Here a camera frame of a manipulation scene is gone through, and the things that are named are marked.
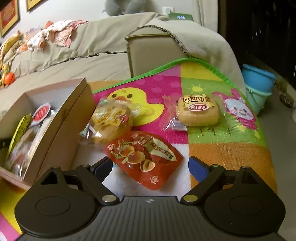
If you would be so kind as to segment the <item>red dried fruit pouch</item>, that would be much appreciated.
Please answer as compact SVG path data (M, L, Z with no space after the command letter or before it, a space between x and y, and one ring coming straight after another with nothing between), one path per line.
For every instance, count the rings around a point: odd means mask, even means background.
M184 159L165 139L143 131L131 131L115 138L103 152L149 190L160 189Z

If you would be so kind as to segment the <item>bread bun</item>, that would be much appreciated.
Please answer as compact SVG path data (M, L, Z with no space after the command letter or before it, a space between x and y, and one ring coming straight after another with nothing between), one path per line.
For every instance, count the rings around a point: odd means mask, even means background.
M104 147L132 130L140 109L141 105L125 100L101 100L85 129L79 132L79 141L85 145Z

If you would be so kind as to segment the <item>pink cardboard box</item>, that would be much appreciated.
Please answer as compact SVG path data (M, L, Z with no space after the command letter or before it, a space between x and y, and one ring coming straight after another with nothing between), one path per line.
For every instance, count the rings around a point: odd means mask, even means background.
M6 154L21 118L50 103L49 115L27 128L8 159ZM69 170L78 134L95 109L90 85L76 78L22 94L1 119L1 178L28 190L49 168Z

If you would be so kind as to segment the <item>small bread labelled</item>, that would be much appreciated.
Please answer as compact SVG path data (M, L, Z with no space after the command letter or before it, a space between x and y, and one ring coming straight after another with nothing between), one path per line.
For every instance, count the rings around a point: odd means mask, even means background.
M175 94L163 96L163 100L166 111L159 121L163 132L229 126L222 100L213 94Z

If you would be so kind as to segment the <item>red round lollipop packet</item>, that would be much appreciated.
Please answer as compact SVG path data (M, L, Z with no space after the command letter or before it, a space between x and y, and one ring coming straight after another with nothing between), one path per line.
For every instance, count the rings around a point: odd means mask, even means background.
M32 120L29 127L40 124L49 115L50 110L51 110L50 103L45 103L45 104L42 104L40 107L38 107L37 110L32 115Z

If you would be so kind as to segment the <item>yellow snack packet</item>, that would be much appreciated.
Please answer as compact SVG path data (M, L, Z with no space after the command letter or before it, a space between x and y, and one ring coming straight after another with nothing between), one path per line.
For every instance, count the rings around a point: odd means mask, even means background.
M14 147L16 146L16 144L18 143L18 141L20 140L20 138L24 135L24 133L26 132L29 123L31 122L31 113L23 116L21 118L21 120L19 121L16 130L14 132L14 135L11 139L7 154L6 154L6 159L9 158L12 150L14 149Z

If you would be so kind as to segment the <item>colourful play mat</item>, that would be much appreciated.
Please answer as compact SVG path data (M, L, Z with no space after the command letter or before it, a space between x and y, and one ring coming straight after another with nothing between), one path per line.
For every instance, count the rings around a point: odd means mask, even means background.
M200 59L34 89L1 120L19 240L280 240L267 153L245 96Z

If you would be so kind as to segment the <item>blue plastic bucket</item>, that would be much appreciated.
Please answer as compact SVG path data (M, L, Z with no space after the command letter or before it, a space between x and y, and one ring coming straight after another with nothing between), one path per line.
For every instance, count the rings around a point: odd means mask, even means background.
M271 92L276 81L273 73L247 64L243 64L242 75L248 87L260 92Z

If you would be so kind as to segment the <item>beige sofa with cover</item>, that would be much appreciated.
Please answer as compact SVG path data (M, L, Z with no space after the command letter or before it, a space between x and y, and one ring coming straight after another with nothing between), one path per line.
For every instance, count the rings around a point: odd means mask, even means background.
M14 56L16 80L1 90L1 116L35 88L80 77L125 80L184 57L207 61L246 92L236 57L221 35L194 21L141 13L82 24L70 47L47 43L43 50Z

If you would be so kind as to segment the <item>orange toy ball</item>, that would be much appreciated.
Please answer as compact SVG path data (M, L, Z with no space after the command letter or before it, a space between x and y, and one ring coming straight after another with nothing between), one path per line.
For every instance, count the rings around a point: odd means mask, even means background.
M9 72L4 77L4 83L5 85L10 85L15 81L15 75L12 72Z

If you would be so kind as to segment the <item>yellow plush toy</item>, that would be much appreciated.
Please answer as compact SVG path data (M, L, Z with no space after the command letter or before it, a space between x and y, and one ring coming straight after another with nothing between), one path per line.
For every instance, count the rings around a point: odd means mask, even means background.
M1 64L8 64L18 54L18 48L23 44L22 33L16 31L1 45Z

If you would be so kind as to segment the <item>green digital clock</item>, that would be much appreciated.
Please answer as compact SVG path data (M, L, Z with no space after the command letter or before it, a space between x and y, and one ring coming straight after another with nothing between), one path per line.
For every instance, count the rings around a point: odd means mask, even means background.
M169 20L186 20L186 21L193 21L193 17L190 14L184 13L175 13L171 12L168 14Z

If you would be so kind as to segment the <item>grey neck pillow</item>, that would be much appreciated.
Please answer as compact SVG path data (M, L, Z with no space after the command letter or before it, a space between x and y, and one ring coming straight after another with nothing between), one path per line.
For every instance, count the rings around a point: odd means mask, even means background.
M105 12L109 16L141 13L146 3L146 0L106 0Z

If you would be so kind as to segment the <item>red framed picture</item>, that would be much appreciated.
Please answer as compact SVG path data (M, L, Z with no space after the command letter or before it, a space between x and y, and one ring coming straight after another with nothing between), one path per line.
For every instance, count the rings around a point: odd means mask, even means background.
M18 0L12 0L1 10L1 37L10 30L10 28L19 21Z
M26 0L27 11L31 11L42 2L43 0Z

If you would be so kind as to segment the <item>white wall socket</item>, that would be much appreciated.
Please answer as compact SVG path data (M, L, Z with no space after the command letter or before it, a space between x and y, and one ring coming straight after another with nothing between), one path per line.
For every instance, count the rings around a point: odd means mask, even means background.
M174 7L172 7L172 6L163 6L162 7L162 12L163 12L163 15L168 16L170 13L174 12Z

